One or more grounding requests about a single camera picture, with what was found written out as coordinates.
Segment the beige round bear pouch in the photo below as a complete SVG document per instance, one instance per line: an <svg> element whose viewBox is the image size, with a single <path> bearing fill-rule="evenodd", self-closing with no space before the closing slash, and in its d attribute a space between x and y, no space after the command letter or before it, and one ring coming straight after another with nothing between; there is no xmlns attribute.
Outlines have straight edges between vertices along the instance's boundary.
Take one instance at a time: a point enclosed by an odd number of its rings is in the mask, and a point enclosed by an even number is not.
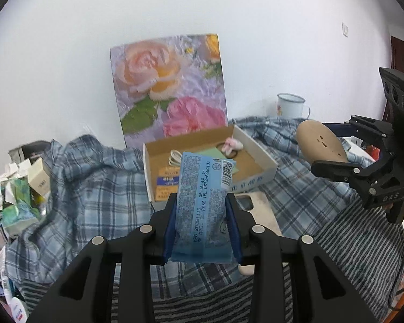
<svg viewBox="0 0 404 323"><path fill-rule="evenodd" d="M330 161L347 163L347 154L340 140L324 124L305 120L296 129L296 141L308 163Z"/></svg>

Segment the blue tissue packet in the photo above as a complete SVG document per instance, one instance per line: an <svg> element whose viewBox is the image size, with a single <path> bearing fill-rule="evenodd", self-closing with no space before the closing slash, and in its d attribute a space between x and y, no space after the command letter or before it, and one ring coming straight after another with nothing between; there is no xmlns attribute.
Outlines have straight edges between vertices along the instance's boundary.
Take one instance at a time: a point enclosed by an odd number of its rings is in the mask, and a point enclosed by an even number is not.
<svg viewBox="0 0 404 323"><path fill-rule="evenodd" d="M226 230L226 196L236 162L185 152L176 200L176 237L170 259L189 263L233 261Z"/></svg>

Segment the striped grey blanket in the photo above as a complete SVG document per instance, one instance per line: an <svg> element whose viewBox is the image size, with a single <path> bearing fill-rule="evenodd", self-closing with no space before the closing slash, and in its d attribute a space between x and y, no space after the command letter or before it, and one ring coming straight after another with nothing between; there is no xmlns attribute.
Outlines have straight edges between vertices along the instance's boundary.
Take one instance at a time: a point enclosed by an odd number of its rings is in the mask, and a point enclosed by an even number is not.
<svg viewBox="0 0 404 323"><path fill-rule="evenodd" d="M320 229L315 239L382 322L404 255L404 231L380 209L354 201ZM157 322L247 322L251 276L210 293L155 300Z"/></svg>

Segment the white enamel mug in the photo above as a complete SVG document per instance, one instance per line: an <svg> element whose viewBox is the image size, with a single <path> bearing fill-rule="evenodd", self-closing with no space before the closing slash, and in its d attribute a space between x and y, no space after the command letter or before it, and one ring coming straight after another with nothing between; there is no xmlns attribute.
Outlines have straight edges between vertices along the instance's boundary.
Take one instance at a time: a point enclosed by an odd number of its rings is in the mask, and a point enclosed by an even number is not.
<svg viewBox="0 0 404 323"><path fill-rule="evenodd" d="M304 118L309 119L311 109L306 105L306 100L291 93L279 93L277 95L277 116L285 119Z"/></svg>

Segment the beige phone case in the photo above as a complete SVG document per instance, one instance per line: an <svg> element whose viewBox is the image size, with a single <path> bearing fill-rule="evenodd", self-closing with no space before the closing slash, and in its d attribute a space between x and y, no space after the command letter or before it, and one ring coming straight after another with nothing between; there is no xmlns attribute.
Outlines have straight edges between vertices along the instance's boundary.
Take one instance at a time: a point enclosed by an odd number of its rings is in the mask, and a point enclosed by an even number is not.
<svg viewBox="0 0 404 323"><path fill-rule="evenodd" d="M249 212L255 223L270 229L276 235L282 236L277 219L266 194L261 191L235 194L241 209Z"/></svg>

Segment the dark wooden door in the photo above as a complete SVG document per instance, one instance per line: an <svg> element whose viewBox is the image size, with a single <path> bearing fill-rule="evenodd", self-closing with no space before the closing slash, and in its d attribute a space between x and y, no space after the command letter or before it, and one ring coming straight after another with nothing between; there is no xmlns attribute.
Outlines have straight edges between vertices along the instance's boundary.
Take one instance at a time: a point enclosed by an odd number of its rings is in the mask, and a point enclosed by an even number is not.
<svg viewBox="0 0 404 323"><path fill-rule="evenodd" d="M394 79L382 79L384 95L386 98L384 121L390 122L394 127L404 127L404 41L391 36L391 71L388 76Z"/></svg>

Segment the blue plaid shirt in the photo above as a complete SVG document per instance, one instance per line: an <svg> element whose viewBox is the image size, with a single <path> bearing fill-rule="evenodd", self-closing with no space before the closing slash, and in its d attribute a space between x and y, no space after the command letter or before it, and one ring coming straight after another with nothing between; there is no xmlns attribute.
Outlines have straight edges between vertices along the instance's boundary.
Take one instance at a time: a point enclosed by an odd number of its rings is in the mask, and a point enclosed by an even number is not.
<svg viewBox="0 0 404 323"><path fill-rule="evenodd" d="M275 161L273 179L259 187L284 236L316 234L361 199L345 183L315 177L295 140L297 120L245 117L234 120ZM126 236L147 223L153 209L139 149L113 149L93 136L44 152L51 168L46 217L25 229L6 251L8 277L33 308L82 248L95 236Z"/></svg>

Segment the cream small carton box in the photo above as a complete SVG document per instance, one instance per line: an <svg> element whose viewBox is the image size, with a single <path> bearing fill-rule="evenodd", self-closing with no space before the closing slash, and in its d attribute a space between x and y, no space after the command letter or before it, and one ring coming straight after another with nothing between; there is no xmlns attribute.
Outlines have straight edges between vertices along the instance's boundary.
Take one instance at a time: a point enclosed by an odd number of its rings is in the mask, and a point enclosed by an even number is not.
<svg viewBox="0 0 404 323"><path fill-rule="evenodd" d="M27 170L27 180L39 195L50 193L50 169L41 157Z"/></svg>

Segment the yellow blue cigarette pack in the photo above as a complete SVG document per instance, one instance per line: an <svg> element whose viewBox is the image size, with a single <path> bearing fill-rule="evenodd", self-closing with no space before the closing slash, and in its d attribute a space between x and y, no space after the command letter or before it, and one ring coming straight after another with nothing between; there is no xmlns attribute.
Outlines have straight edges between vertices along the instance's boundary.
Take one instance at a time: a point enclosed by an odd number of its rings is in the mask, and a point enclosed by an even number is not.
<svg viewBox="0 0 404 323"><path fill-rule="evenodd" d="M179 188L180 167L166 166L161 168L156 178L155 201L167 201L171 193Z"/></svg>

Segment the grey storage bin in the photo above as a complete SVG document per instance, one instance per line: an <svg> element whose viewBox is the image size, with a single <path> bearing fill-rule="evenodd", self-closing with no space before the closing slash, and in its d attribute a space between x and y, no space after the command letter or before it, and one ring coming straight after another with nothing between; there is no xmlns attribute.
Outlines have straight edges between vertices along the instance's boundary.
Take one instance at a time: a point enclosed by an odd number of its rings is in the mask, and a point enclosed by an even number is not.
<svg viewBox="0 0 404 323"><path fill-rule="evenodd" d="M50 146L50 142L39 140L10 149L8 155L12 163L20 164L26 159L33 163L39 159L43 152L49 149Z"/></svg>

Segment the open cardboard box tray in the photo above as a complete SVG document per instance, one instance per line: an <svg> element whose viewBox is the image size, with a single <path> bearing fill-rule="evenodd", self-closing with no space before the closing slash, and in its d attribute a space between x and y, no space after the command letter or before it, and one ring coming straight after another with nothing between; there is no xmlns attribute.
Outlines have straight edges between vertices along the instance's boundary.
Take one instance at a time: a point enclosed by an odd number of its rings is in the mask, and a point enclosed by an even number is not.
<svg viewBox="0 0 404 323"><path fill-rule="evenodd" d="M229 138L244 145L235 157L206 153ZM196 197L196 203L207 202L212 187L220 192L248 192L270 182L278 167L270 154L236 125L150 142L143 146L143 158L147 193L156 212L165 209L169 195L178 192L181 183L190 186L189 194Z"/></svg>

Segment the rose flower painting canvas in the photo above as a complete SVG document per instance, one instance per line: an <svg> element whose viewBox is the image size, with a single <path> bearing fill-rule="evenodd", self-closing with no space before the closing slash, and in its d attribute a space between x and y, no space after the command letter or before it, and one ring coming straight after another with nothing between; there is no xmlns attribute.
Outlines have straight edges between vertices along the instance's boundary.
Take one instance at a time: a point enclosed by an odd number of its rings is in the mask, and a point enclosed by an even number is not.
<svg viewBox="0 0 404 323"><path fill-rule="evenodd" d="M112 47L110 59L126 147L227 124L216 34L123 44Z"/></svg>

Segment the white wall switch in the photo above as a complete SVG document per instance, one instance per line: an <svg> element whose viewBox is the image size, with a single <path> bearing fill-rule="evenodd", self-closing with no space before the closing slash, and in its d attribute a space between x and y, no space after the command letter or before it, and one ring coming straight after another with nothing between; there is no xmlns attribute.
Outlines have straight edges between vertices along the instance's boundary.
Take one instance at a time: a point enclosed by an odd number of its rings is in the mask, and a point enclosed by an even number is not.
<svg viewBox="0 0 404 323"><path fill-rule="evenodd" d="M348 26L347 26L345 23L342 24L342 34L343 34L345 37L348 37L348 36L349 36L349 28L348 28Z"/></svg>

